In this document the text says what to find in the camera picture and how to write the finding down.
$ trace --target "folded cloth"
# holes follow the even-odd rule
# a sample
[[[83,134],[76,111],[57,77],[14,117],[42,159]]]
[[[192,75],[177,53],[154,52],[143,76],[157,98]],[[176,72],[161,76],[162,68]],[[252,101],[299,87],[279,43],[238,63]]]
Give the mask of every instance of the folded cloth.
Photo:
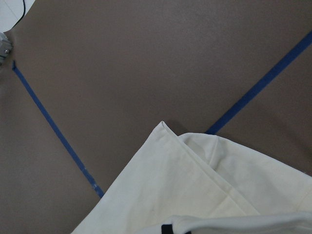
[[[265,221],[302,219],[306,227],[311,191],[310,176],[273,158],[218,136],[176,136],[161,122],[72,233],[148,233],[150,226],[161,233],[168,223],[183,234],[215,230],[232,218],[242,220],[236,233],[247,233],[244,226],[262,232],[248,226],[257,219],[269,227]]]

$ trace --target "white cloth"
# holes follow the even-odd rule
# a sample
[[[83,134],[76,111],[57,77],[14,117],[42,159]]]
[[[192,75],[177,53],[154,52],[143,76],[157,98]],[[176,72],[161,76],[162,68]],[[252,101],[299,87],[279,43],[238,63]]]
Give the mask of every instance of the white cloth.
[[[259,230],[257,219],[267,227],[270,220],[273,227],[281,223],[285,227],[292,218],[312,227],[309,212],[312,178],[308,175],[222,137],[177,137],[161,122],[72,233],[134,234],[149,226],[154,227],[145,233],[161,233],[161,224],[168,222],[174,233],[195,233],[213,224],[222,227],[229,223],[225,217],[241,229],[254,223],[248,227],[252,233]]]
[[[25,15],[35,0],[25,0]],[[9,31],[22,17],[24,4],[22,0],[0,0],[0,32]]]

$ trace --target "brown-gray surface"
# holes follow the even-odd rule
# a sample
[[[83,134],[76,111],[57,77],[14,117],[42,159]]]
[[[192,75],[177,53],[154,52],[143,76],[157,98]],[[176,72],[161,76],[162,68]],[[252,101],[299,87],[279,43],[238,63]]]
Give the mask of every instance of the brown-gray surface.
[[[0,233],[70,233],[97,203],[11,70],[106,190],[164,120],[204,132],[312,29],[312,1],[38,0],[0,68]],[[312,175],[312,48],[219,133]]]

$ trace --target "blue painter's tape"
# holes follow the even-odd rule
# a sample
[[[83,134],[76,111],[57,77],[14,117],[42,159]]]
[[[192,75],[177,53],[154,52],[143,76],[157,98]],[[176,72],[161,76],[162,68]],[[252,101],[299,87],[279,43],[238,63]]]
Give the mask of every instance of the blue painter's tape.
[[[60,139],[60,141],[62,142],[63,146],[66,148],[66,150],[68,151],[68,153],[71,155],[71,157],[73,158],[73,160],[75,161],[75,163],[77,164],[77,166],[79,167],[79,169],[82,171],[82,173],[84,174],[84,176],[87,178],[87,180],[89,181],[89,183],[91,184],[92,188],[96,191],[97,195],[99,197],[103,197],[104,196],[104,192],[103,190],[97,185],[96,181],[94,180],[94,178],[90,175],[90,173],[87,171],[87,169],[85,168],[84,164],[82,163],[82,161],[80,160],[80,158],[78,157],[78,155],[76,154],[76,152],[74,151],[74,149],[71,147],[71,145],[68,143],[68,141],[66,140],[66,138],[64,137],[64,135],[62,134],[62,132],[60,131],[60,129],[57,127],[57,125],[54,123],[53,119],[51,118],[51,116],[49,115],[49,113],[46,111],[46,109],[44,108],[43,104],[40,102],[40,100],[38,99],[38,97],[36,96],[35,92],[33,91],[33,89],[30,87],[30,85],[28,84],[27,80],[25,79],[25,77],[23,76],[23,74],[20,72],[20,70],[16,67],[15,61],[13,61],[12,64],[12,70],[16,73],[16,75],[19,77],[19,79],[21,80],[22,84],[24,85],[24,87],[26,88],[27,92],[29,93],[29,95],[31,96],[31,98],[34,100],[35,104],[38,106],[39,110],[41,111],[41,113],[43,114],[43,116],[45,117],[45,119],[48,121],[48,123],[50,124],[51,128],[53,129],[53,131],[55,132],[55,134],[58,136],[58,138]]]
[[[216,134],[227,124],[248,102],[260,93],[278,74],[294,61],[312,43],[310,31],[292,50],[290,50],[261,80],[258,81],[237,103],[235,103],[217,122],[205,133]]]

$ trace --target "cable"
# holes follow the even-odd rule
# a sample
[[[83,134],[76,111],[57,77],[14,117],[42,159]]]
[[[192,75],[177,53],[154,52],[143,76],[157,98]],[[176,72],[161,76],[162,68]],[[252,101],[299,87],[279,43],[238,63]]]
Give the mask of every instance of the cable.
[[[25,0],[23,0],[23,5],[24,5],[24,12],[23,12],[23,15],[21,16],[21,18],[19,19],[19,21],[17,21],[16,24],[14,24],[14,26],[13,26],[12,28],[14,28],[15,25],[17,25],[17,24],[22,20],[22,18],[24,18],[24,16],[25,16],[25,12],[26,12]]]

